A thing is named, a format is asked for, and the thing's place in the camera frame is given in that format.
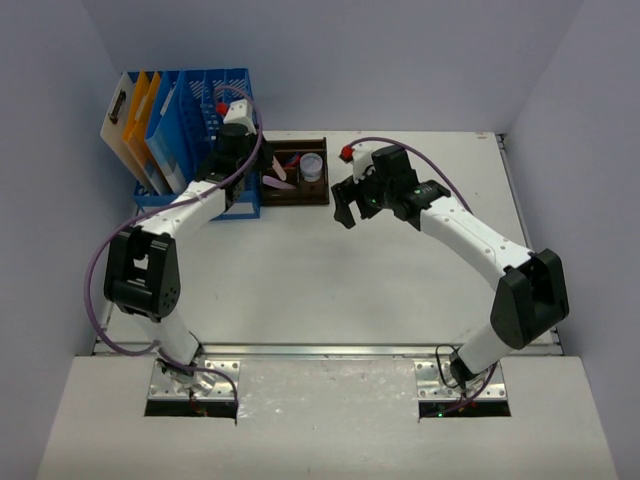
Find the small clear round container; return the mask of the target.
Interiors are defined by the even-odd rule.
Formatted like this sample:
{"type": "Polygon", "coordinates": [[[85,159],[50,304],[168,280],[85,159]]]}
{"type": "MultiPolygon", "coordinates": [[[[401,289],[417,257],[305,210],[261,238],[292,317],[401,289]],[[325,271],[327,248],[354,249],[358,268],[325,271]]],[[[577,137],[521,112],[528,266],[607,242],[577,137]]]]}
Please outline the small clear round container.
{"type": "Polygon", "coordinates": [[[321,178],[324,161],[319,154],[306,153],[300,157],[299,168],[302,179],[314,183],[321,178]]]}

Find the pink eraser stick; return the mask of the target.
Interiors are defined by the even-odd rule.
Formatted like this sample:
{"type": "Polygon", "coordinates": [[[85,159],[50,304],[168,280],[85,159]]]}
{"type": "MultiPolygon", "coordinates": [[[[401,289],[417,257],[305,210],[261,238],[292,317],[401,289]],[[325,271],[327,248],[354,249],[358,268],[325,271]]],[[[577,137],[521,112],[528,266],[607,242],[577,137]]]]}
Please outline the pink eraser stick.
{"type": "Polygon", "coordinates": [[[262,184],[277,190],[295,190],[296,186],[278,178],[264,175],[262,177],[262,184]]]}

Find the blue folder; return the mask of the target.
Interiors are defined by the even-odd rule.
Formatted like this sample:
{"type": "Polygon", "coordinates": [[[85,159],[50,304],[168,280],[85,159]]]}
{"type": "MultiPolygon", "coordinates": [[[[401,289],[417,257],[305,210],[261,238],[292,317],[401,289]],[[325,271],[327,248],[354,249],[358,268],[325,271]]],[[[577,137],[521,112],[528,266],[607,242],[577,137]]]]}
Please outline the blue folder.
{"type": "Polygon", "coordinates": [[[178,102],[178,71],[164,71],[152,104],[145,142],[174,194],[188,184],[189,149],[178,102]]]}

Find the orange binder folder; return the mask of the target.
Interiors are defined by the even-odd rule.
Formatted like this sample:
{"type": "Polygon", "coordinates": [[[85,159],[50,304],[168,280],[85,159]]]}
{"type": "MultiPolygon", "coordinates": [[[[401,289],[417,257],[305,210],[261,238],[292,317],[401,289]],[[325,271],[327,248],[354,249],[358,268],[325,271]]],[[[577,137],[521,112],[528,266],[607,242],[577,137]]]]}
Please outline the orange binder folder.
{"type": "Polygon", "coordinates": [[[122,140],[142,170],[146,189],[163,195],[169,193],[170,189],[145,140],[160,83],[159,72],[154,72],[152,76],[144,71],[139,73],[122,140]]]}

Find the white clipboard with metal clip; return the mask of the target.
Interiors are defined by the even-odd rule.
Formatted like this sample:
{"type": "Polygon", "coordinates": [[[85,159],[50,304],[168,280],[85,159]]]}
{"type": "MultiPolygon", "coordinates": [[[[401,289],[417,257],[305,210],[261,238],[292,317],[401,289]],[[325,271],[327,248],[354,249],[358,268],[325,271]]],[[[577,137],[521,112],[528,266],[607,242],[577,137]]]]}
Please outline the white clipboard with metal clip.
{"type": "Polygon", "coordinates": [[[139,162],[129,151],[122,137],[132,104],[133,93],[134,82],[127,73],[123,73],[105,113],[100,137],[136,180],[146,189],[150,189],[151,183],[149,179],[139,162]]]}

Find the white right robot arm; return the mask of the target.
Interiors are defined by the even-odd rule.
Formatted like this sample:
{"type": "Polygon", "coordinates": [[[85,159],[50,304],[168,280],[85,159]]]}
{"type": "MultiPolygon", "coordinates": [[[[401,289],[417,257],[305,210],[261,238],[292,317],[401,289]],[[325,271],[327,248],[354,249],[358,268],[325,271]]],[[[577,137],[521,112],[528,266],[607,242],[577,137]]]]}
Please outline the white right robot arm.
{"type": "Polygon", "coordinates": [[[343,147],[339,157],[352,173],[331,188],[334,218],[351,229],[353,207],[363,219],[389,210],[447,246],[488,283],[495,293],[489,321],[453,353],[446,368],[448,385],[467,393],[487,369],[568,316],[564,269],[552,250],[535,252],[483,223],[452,188],[420,181],[410,153],[399,144],[377,150],[362,144],[343,147]]]}

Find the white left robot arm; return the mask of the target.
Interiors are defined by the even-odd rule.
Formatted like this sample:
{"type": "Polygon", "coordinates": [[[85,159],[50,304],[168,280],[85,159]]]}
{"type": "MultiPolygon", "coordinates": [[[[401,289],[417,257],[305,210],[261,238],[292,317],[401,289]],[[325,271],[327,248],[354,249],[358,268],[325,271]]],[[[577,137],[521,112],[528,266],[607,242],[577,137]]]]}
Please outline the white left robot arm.
{"type": "Polygon", "coordinates": [[[201,343],[178,313],[179,248],[243,194],[246,175],[237,172],[248,161],[256,140],[244,125],[220,127],[214,149],[186,190],[165,210],[159,208],[126,227],[110,242],[105,297],[138,319],[173,369],[172,380],[187,393],[206,385],[208,369],[196,361],[201,343]]]}

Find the dark brown wooden organizer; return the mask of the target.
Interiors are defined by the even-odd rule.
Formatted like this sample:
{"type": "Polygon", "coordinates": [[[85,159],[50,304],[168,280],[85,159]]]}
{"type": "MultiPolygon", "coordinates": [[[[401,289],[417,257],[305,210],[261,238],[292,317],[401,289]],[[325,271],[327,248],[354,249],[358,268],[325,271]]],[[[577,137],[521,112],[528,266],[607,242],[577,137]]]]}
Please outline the dark brown wooden organizer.
{"type": "Polygon", "coordinates": [[[285,181],[295,185],[295,190],[277,190],[263,185],[262,177],[264,175],[278,178],[272,168],[263,170],[259,177],[261,205],[263,207],[328,205],[329,177],[326,138],[269,140],[269,144],[273,147],[275,157],[281,165],[296,152],[299,152],[301,156],[306,153],[319,154],[324,161],[324,165],[321,178],[314,183],[308,183],[302,179],[299,167],[287,170],[285,181]]]}

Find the metal rail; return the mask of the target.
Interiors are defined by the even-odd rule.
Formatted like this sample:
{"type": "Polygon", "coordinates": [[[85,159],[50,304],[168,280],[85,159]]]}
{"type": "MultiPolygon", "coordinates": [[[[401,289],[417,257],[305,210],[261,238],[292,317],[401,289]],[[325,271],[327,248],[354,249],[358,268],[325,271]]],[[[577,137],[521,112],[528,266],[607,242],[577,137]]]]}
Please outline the metal rail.
{"type": "MultiPolygon", "coordinates": [[[[513,355],[546,357],[563,356],[564,351],[559,336],[552,331],[552,341],[546,344],[532,343],[522,350],[513,351],[513,355]]],[[[202,342],[204,351],[214,357],[222,356],[291,356],[291,357],[426,357],[435,354],[438,345],[443,344],[381,344],[381,343],[212,343],[202,342]]],[[[444,345],[439,347],[439,353],[444,353],[444,345]]],[[[97,341],[94,355],[115,355],[102,341],[97,341]]]]}

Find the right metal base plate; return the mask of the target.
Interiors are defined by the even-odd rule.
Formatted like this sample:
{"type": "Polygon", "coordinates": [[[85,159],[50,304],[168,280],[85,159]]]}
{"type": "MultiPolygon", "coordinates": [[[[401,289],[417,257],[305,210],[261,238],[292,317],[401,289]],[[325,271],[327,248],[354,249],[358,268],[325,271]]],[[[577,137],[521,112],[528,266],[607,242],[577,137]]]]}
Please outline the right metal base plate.
{"type": "MultiPolygon", "coordinates": [[[[414,361],[414,373],[418,398],[439,402],[453,402],[471,397],[488,378],[489,371],[466,384],[465,393],[458,386],[450,373],[450,362],[444,359],[440,364],[434,358],[414,361]]],[[[498,364],[492,378],[486,384],[477,401],[506,401],[507,387],[501,365],[498,364]]]]}

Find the metal base plate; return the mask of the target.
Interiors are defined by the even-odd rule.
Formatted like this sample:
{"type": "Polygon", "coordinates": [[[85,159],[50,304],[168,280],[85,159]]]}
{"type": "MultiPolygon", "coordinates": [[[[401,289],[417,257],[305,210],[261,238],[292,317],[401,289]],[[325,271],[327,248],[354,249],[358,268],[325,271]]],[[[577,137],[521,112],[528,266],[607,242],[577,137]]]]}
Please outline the metal base plate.
{"type": "Polygon", "coordinates": [[[236,359],[204,358],[200,367],[205,372],[191,375],[169,368],[162,360],[153,366],[147,399],[152,401],[186,401],[193,396],[199,401],[231,401],[231,382],[239,386],[241,362],[236,359]]]}
{"type": "MultiPolygon", "coordinates": [[[[453,402],[471,397],[488,378],[489,371],[466,384],[465,393],[458,386],[450,373],[450,362],[444,359],[440,364],[434,358],[414,361],[414,373],[418,398],[439,402],[453,402]]],[[[477,401],[506,401],[507,387],[501,365],[498,364],[492,378],[486,384],[477,401]]]]}

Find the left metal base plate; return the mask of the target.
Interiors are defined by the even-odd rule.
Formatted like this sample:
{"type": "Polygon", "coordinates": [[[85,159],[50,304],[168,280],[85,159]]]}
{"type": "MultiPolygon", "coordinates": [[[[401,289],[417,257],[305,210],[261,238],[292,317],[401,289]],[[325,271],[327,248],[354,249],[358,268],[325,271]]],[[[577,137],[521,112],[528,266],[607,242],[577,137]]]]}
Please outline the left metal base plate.
{"type": "Polygon", "coordinates": [[[241,362],[236,359],[204,358],[200,367],[205,372],[191,375],[169,368],[162,360],[153,366],[147,399],[152,401],[186,401],[193,396],[199,401],[231,401],[231,382],[239,386],[241,362]]]}

